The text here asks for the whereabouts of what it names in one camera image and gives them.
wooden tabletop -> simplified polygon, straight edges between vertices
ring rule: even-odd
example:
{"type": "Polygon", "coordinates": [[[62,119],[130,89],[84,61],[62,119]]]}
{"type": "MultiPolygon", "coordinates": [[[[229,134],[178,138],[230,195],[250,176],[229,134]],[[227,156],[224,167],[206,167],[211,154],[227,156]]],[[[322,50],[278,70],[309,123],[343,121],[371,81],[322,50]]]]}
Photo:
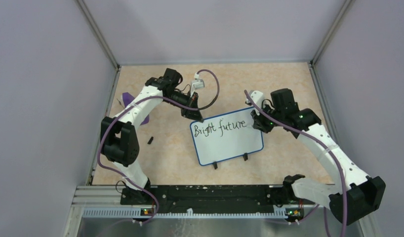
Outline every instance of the wooden tabletop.
{"type": "MultiPolygon", "coordinates": [[[[123,109],[117,100],[122,93],[136,96],[149,78],[162,76],[166,68],[175,69],[183,76],[180,89],[193,80],[199,69],[209,69],[217,75],[220,94],[215,104],[202,111],[204,118],[246,108],[245,89],[260,90],[269,97],[272,91],[289,88],[300,109],[312,109],[324,122],[307,63],[124,66],[110,116],[123,109]]],[[[205,88],[198,90],[198,105],[202,107],[215,96],[216,83],[209,73],[201,73],[200,76],[205,81],[205,88]]],[[[247,161],[243,158],[230,159],[218,163],[217,170],[211,165],[200,166],[189,129],[191,122],[181,117],[179,108],[162,103],[151,111],[150,122],[138,128],[140,153],[137,160],[151,184],[282,184],[285,176],[294,174],[333,183],[311,152],[282,128],[263,134],[264,149],[250,154],[247,161]],[[154,140],[148,145],[151,137],[154,140]]],[[[104,156],[101,160],[103,164],[115,167],[104,156]]],[[[97,167],[93,184],[114,184],[120,179],[116,173],[97,167]]]]}

wall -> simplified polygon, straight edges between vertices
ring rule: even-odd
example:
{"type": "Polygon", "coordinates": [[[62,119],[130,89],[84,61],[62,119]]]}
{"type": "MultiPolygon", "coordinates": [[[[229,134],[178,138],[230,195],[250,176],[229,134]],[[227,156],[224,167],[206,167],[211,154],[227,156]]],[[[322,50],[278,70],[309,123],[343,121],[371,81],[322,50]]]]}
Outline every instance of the wall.
{"type": "Polygon", "coordinates": [[[85,0],[118,63],[305,61],[343,0],[85,0]]]}
{"type": "Polygon", "coordinates": [[[114,76],[74,1],[0,0],[0,237],[62,235],[114,76]]]}
{"type": "Polygon", "coordinates": [[[346,153],[387,184],[382,231],[404,236],[404,0],[356,1],[318,74],[346,153]]]}

purple cloth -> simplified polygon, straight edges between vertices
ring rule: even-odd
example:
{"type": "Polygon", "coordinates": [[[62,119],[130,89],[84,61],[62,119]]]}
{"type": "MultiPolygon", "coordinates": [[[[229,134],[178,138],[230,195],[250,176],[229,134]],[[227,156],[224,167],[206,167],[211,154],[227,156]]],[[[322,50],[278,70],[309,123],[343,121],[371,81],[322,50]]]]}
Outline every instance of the purple cloth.
{"type": "MultiPolygon", "coordinates": [[[[125,105],[125,107],[127,105],[129,105],[134,99],[135,99],[135,97],[133,97],[128,92],[125,92],[122,94],[122,100],[123,100],[123,104],[125,105]]],[[[147,115],[145,117],[144,121],[142,121],[141,125],[147,124],[149,121],[150,121],[150,115],[147,115]]]]}

blue border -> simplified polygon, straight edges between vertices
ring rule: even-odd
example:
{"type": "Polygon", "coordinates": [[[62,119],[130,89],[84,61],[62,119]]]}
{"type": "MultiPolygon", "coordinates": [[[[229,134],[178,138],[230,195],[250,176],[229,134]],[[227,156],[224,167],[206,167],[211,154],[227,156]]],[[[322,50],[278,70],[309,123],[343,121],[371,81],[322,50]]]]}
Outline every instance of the blue border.
{"type": "MultiPolygon", "coordinates": [[[[205,120],[213,119],[213,118],[216,118],[216,117],[219,117],[219,116],[224,116],[224,115],[229,115],[229,114],[237,113],[237,112],[240,112],[240,111],[243,111],[243,110],[250,110],[250,109],[254,109],[254,107],[248,107],[248,108],[245,108],[245,109],[241,109],[241,110],[236,110],[236,111],[228,112],[228,113],[221,114],[221,115],[215,115],[215,116],[212,116],[212,117],[209,117],[209,118],[205,118],[205,120]]],[[[194,137],[193,131],[192,131],[192,124],[194,124],[195,122],[198,122],[198,121],[193,121],[193,122],[191,122],[190,125],[189,125],[189,128],[190,128],[190,133],[191,133],[191,135],[192,135],[193,146],[195,147],[195,151],[196,151],[196,156],[198,157],[198,163],[199,163],[200,166],[211,165],[211,164],[213,164],[213,163],[201,164],[201,161],[199,160],[199,154],[198,154],[198,150],[196,149],[196,144],[195,144],[195,137],[194,137]]],[[[263,148],[265,147],[265,143],[263,142],[263,133],[262,133],[262,131],[259,131],[259,132],[260,132],[260,136],[262,137],[262,148],[261,148],[260,150],[254,151],[254,152],[248,152],[247,154],[259,152],[259,151],[263,150],[263,148]]],[[[239,155],[239,156],[235,156],[235,157],[223,159],[223,160],[221,160],[221,161],[216,161],[216,162],[217,162],[217,163],[223,162],[223,161],[226,161],[226,160],[229,160],[229,159],[241,157],[241,156],[243,156],[243,155],[244,155],[244,154],[241,154],[241,155],[239,155]]]]}

whiteboard with blue border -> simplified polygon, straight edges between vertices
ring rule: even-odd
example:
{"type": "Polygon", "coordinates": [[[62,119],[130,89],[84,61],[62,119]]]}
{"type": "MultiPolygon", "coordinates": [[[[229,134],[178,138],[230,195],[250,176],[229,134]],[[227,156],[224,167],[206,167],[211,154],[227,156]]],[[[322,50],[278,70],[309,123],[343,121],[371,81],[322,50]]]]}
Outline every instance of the whiteboard with blue border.
{"type": "Polygon", "coordinates": [[[220,162],[245,153],[261,151],[263,134],[254,129],[250,112],[253,107],[206,118],[203,123],[190,124],[199,164],[202,166],[220,162]]]}

